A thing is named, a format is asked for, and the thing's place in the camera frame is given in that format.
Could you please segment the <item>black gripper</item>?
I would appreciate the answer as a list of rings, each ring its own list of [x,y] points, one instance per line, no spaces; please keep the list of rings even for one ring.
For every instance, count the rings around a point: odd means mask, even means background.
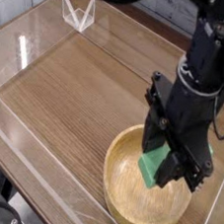
[[[198,162],[208,158],[207,134],[224,104],[224,81],[216,75],[204,82],[197,77],[185,56],[180,59],[174,83],[159,72],[152,75],[151,87],[146,90],[149,112],[141,146],[144,153],[167,143],[172,149],[187,147]],[[182,178],[186,164],[186,154],[170,151],[155,174],[156,185],[164,187]]]

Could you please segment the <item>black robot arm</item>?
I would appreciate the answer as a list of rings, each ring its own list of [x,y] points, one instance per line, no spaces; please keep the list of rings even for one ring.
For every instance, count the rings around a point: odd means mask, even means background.
[[[213,174],[207,134],[224,105],[224,0],[190,1],[198,8],[196,28],[176,81],[155,71],[145,94],[149,112],[138,166],[149,188],[184,179],[196,191]]]

